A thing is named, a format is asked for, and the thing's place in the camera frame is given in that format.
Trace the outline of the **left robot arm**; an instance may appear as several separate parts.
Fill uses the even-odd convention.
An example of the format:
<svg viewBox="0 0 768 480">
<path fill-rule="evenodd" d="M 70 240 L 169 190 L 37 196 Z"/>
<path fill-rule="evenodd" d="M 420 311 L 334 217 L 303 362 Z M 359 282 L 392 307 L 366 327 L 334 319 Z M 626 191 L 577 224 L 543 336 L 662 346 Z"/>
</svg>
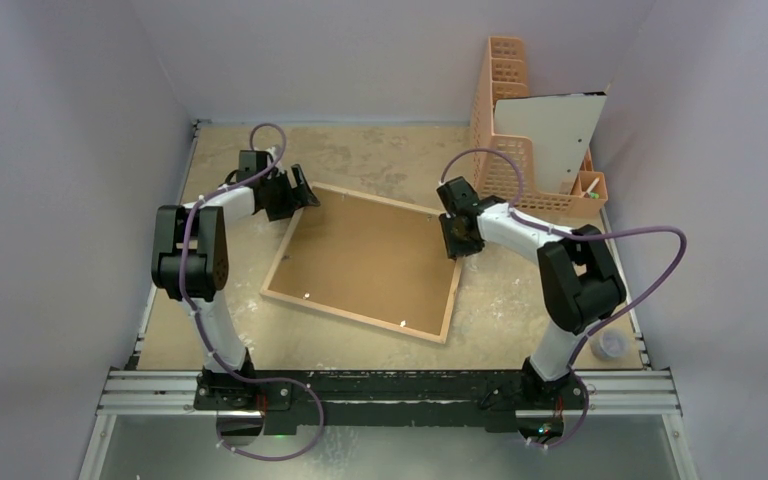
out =
<svg viewBox="0 0 768 480">
<path fill-rule="evenodd" d="M 227 228 L 258 213 L 274 222 L 320 204 L 302 167 L 285 168 L 282 154 L 279 146 L 242 150 L 237 169 L 216 190 L 190 203 L 161 206 L 155 217 L 151 279 L 192 319 L 204 368 L 226 374 L 219 395 L 235 409 L 255 402 L 258 382 L 224 294 L 230 276 Z"/>
</svg>

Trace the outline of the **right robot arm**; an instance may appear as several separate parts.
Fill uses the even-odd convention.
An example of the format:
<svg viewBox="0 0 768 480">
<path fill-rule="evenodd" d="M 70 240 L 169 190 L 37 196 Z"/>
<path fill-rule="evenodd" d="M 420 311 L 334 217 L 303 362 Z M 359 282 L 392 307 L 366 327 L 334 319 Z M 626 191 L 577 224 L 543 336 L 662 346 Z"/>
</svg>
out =
<svg viewBox="0 0 768 480">
<path fill-rule="evenodd" d="M 524 215 L 497 196 L 481 198 L 462 177 L 440 184 L 439 216 L 447 257 L 475 255 L 488 243 L 534 263 L 549 324 L 524 362 L 524 399 L 544 407 L 561 391 L 580 341 L 625 302 L 626 287 L 602 232 L 593 225 L 556 226 Z"/>
</svg>

